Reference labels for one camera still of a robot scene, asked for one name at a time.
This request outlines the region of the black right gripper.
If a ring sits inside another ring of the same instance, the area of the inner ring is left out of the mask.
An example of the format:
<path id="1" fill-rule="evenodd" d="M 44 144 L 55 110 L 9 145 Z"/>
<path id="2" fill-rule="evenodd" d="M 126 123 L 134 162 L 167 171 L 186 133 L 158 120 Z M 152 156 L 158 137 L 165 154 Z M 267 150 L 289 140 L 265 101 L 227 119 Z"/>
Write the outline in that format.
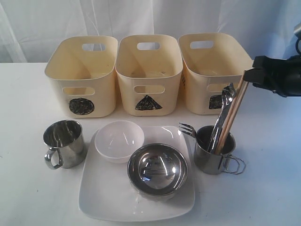
<path id="1" fill-rule="evenodd" d="M 244 81 L 257 88 L 269 88 L 282 97 L 301 96 L 301 56 L 288 59 L 256 56 L 252 69 L 244 72 Z"/>

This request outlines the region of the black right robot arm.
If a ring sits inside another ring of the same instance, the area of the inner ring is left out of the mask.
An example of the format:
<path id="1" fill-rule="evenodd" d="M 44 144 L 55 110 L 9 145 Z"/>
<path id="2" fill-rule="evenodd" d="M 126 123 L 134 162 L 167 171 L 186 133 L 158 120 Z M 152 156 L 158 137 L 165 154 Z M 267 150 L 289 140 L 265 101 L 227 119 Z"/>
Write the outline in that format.
<path id="1" fill-rule="evenodd" d="M 297 37 L 295 42 L 297 55 L 288 59 L 257 56 L 253 61 L 253 68 L 244 72 L 243 80 L 281 97 L 299 97 L 301 95 L 301 50 L 299 49 L 301 24 L 294 27 L 293 33 Z"/>

